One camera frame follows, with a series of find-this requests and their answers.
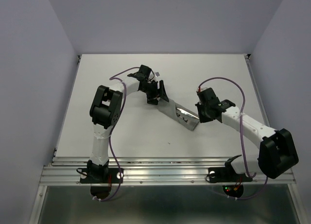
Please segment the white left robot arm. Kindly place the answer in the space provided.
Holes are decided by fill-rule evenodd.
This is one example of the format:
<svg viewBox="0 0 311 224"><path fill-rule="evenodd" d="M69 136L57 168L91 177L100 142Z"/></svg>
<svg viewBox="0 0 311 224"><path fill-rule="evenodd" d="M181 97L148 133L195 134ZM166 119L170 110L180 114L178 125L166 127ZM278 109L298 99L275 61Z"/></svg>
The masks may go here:
<svg viewBox="0 0 311 224"><path fill-rule="evenodd" d="M145 65L126 69L109 78L118 81L113 86L99 86L96 90L89 115L93 123L94 138L91 156L87 162L87 173L97 181L108 178L108 147L114 126L124 109L128 95L141 91L147 103L157 105L160 100L169 102L164 82L157 81L153 70Z"/></svg>

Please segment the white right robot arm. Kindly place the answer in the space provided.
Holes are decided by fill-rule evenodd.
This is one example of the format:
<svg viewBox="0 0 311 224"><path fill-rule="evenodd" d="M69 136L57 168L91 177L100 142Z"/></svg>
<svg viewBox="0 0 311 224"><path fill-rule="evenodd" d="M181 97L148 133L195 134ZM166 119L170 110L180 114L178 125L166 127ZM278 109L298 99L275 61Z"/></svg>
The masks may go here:
<svg viewBox="0 0 311 224"><path fill-rule="evenodd" d="M240 139L251 141L257 154L237 155L227 161L224 176L235 180L248 172L263 173L271 179L298 164L299 158L292 134L286 130L276 130L266 126L242 111L231 101L220 101L212 88L197 91L199 102L196 104L201 123L214 120L225 124L240 133Z"/></svg>

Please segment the black handled knife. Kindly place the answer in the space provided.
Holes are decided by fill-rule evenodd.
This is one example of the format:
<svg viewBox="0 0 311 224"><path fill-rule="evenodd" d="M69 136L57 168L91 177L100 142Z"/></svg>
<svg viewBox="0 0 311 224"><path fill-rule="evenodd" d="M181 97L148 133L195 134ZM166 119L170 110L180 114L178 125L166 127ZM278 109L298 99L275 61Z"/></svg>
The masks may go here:
<svg viewBox="0 0 311 224"><path fill-rule="evenodd" d="M199 117L195 113L182 106L176 105L175 109L178 122L188 130L194 131L197 125L200 123Z"/></svg>

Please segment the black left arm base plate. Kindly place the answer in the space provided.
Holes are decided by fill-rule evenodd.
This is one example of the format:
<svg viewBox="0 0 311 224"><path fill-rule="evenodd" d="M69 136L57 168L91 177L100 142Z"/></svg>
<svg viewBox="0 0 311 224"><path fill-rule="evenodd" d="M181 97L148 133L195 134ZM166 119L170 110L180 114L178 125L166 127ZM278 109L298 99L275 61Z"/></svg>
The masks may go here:
<svg viewBox="0 0 311 224"><path fill-rule="evenodd" d="M103 175L92 174L87 168L77 168L81 184L118 184L123 183L123 168L121 173L118 168L109 168Z"/></svg>

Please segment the black handled fork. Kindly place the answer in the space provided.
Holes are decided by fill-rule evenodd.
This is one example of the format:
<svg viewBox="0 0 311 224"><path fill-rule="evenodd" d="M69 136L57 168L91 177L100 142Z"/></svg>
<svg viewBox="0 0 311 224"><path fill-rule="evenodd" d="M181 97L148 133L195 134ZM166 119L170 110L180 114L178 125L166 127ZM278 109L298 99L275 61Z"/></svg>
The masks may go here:
<svg viewBox="0 0 311 224"><path fill-rule="evenodd" d="M181 109L181 108L176 108L176 115L178 118L189 124L192 120L192 115L188 111Z"/></svg>

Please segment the grey cloth napkin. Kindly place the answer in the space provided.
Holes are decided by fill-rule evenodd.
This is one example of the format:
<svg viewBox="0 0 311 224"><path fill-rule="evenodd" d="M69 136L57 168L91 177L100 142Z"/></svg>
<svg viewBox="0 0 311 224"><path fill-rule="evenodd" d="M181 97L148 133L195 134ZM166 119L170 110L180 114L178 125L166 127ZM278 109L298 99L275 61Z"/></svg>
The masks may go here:
<svg viewBox="0 0 311 224"><path fill-rule="evenodd" d="M158 101L158 105L156 106L157 109L168 116L169 118L173 119L174 121L178 122L177 116L176 116L176 109L175 106L182 106L178 103L176 103L174 100L170 99L170 102L166 102L162 99Z"/></svg>

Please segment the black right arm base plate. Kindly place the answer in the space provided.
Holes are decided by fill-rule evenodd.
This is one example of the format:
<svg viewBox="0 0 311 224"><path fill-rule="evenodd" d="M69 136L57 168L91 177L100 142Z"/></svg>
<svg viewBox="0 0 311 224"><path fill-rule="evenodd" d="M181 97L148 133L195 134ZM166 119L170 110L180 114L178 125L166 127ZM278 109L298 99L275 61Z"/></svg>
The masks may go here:
<svg viewBox="0 0 311 224"><path fill-rule="evenodd" d="M252 182L244 173L237 174L231 167L210 167L205 180L209 183Z"/></svg>

